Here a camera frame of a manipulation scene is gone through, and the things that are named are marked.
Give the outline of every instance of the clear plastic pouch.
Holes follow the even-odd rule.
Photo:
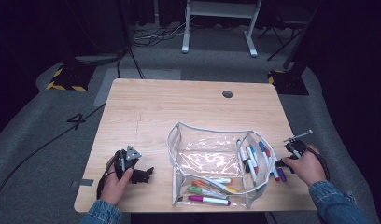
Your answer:
[[[222,205],[190,200],[189,196],[195,195],[194,187],[197,187],[203,190],[203,193],[199,190],[197,194],[205,198],[216,199],[227,195],[230,202],[226,205],[249,208],[266,190],[274,165],[273,156],[266,156],[266,151],[262,150],[264,147],[273,155],[272,147],[252,130],[211,131],[178,122],[168,134],[167,146],[170,162],[175,168],[173,205]],[[255,153],[257,157],[258,172],[254,176],[252,172],[245,171],[246,165],[253,164],[247,153],[250,148],[253,149],[250,153]],[[232,182],[225,184],[222,180]],[[214,197],[204,194],[210,191]]]

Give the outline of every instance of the white metal frame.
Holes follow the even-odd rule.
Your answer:
[[[182,42],[182,53],[188,53],[190,48],[190,21],[191,15],[199,16],[215,16],[215,17],[232,17],[251,19],[248,30],[244,31],[246,42],[248,44],[251,57],[257,57],[258,52],[255,49],[251,35],[254,30],[255,21],[260,12],[261,0],[256,4],[236,4],[236,3],[220,3],[220,2],[199,2],[188,0],[186,8],[186,24],[184,39]]]

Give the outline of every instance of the wooden table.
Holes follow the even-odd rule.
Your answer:
[[[232,98],[222,93],[230,91]],[[255,130],[275,149],[289,155],[284,139],[292,137],[275,87],[261,83],[116,79],[95,136],[75,209],[87,212],[106,162],[127,146],[142,154],[139,170],[155,167],[148,183],[129,184],[118,208],[123,212],[208,212],[316,210],[305,183],[285,169],[287,182],[271,183],[247,209],[242,206],[173,206],[172,173],[166,138],[177,121],[216,131]]]

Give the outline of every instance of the person's right hand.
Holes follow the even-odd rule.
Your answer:
[[[315,147],[311,145],[308,145],[308,147],[318,153]],[[290,166],[295,171],[295,174],[309,187],[318,181],[327,179],[317,157],[307,150],[298,160],[283,158],[282,161]]]
[[[100,199],[106,201],[107,203],[111,203],[114,206],[118,205],[118,203],[120,203],[121,201],[121,198],[123,198],[124,191],[126,190],[126,186],[129,183],[130,178],[132,177],[133,171],[133,167],[127,169],[126,172],[124,172],[121,180],[118,180],[115,174],[114,164],[112,164],[109,167],[109,175],[106,176],[106,182],[101,192]]]

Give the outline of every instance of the denim sleeve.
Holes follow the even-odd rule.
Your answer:
[[[318,214],[329,224],[370,223],[356,206],[354,198],[342,194],[327,180],[311,185],[309,193]]]
[[[80,224],[119,224],[121,211],[110,203],[95,201]]]

